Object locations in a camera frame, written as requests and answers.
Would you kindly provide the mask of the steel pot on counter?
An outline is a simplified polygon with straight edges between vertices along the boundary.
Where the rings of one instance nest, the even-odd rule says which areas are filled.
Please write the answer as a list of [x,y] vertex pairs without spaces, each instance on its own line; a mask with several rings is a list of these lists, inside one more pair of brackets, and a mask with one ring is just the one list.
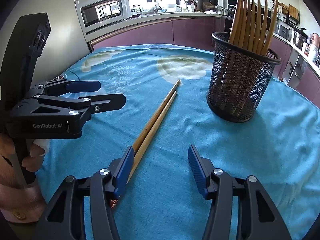
[[293,44],[299,48],[300,50],[302,50],[303,48],[303,44],[307,41],[308,36],[306,33],[304,33],[304,31],[306,30],[306,28],[297,28],[297,27],[293,27],[294,29],[294,35],[293,35]]

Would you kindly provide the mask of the black mesh utensil holder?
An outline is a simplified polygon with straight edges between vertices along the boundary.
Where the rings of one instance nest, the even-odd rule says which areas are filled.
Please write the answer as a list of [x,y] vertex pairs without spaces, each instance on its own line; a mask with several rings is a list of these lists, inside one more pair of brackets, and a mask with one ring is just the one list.
[[229,33],[212,33],[214,59],[207,103],[220,118],[249,121],[259,105],[280,57],[272,50],[265,56],[228,42]]

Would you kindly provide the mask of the tan bamboo chopstick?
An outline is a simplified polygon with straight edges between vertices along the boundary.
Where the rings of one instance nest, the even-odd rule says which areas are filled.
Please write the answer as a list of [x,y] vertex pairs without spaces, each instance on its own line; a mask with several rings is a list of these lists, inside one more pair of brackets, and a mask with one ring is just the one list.
[[253,50],[254,33],[255,33],[255,2],[252,0],[251,10],[250,10],[250,29],[249,29],[249,41],[248,41],[248,51]]

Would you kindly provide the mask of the dark brown wooden chopstick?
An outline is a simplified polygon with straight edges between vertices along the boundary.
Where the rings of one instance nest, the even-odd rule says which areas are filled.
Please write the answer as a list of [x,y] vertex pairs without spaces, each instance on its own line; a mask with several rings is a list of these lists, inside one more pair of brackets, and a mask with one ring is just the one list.
[[240,21],[242,6],[243,6],[243,0],[237,0],[236,9],[235,9],[234,17],[233,17],[231,33],[229,36],[229,43],[231,43],[231,44],[234,44],[234,40],[236,37],[236,31],[238,28],[238,23]]

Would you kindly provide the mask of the light bamboo chopstick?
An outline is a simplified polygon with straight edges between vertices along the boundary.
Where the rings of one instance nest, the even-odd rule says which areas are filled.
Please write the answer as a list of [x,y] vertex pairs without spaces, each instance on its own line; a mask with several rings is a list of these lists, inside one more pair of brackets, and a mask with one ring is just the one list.
[[173,96],[174,92],[176,91],[176,89],[180,85],[180,83],[181,83],[180,79],[178,79],[175,82],[175,84],[173,85],[172,89],[169,91],[169,93],[164,98],[164,100],[162,101],[160,106],[156,109],[156,111],[153,113],[152,117],[149,119],[149,121],[146,123],[146,125],[144,126],[144,128],[140,132],[138,138],[135,140],[135,142],[132,145],[135,153],[138,152],[138,150],[139,150],[140,146],[142,145],[144,139],[148,135],[149,131],[151,130],[151,128],[153,127],[155,122],[157,121],[157,119],[160,116],[160,114],[163,112],[165,106],[168,104],[169,100]]

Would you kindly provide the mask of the brown bamboo chopstick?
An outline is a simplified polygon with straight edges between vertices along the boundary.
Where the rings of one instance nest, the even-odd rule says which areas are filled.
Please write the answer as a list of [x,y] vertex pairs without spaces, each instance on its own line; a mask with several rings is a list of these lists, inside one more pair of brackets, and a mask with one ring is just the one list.
[[254,43],[253,43],[253,52],[257,53],[258,43],[260,38],[260,28],[261,28],[261,0],[258,0],[257,5],[257,17],[255,22],[255,35],[254,35]]

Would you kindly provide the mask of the pink kettle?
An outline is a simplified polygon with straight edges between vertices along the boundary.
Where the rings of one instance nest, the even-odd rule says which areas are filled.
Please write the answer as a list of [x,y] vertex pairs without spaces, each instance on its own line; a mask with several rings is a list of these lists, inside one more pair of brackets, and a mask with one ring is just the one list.
[[311,36],[311,45],[319,50],[320,46],[320,36],[317,33],[313,33]]

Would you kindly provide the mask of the blue floral tablecloth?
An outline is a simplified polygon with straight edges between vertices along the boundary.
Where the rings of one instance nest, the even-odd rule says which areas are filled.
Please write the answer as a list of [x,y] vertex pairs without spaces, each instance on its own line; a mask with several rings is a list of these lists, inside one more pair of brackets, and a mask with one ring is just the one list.
[[290,235],[301,239],[319,214],[319,109],[272,79],[253,118],[236,124],[207,105],[213,53],[169,44],[101,48],[64,72],[69,80],[98,80],[100,94],[121,93],[125,106],[98,113],[79,139],[52,140],[37,173],[50,200],[63,179],[89,177],[121,157],[162,100],[177,96],[116,205],[122,239],[201,239],[210,202],[199,194],[187,152],[231,176],[256,176]]

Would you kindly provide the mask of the purple kitchen cabinets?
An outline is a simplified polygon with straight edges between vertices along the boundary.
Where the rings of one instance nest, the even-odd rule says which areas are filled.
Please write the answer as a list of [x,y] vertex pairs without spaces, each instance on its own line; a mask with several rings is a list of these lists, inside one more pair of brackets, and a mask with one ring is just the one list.
[[[165,18],[130,25],[121,22],[113,25],[111,31],[93,39],[93,49],[134,44],[167,43],[214,50],[211,34],[226,31],[230,20],[213,15],[200,17]],[[274,34],[270,48],[281,58],[281,65],[273,75],[288,79],[288,85],[296,89],[316,106],[319,105],[319,68],[291,42]]]

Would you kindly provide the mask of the white microwave oven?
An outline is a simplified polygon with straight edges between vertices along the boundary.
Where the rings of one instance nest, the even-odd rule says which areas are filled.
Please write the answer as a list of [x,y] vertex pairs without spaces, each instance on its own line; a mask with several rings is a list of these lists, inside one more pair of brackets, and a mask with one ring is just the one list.
[[132,16],[129,0],[91,0],[82,4],[77,0],[75,7],[85,35]]

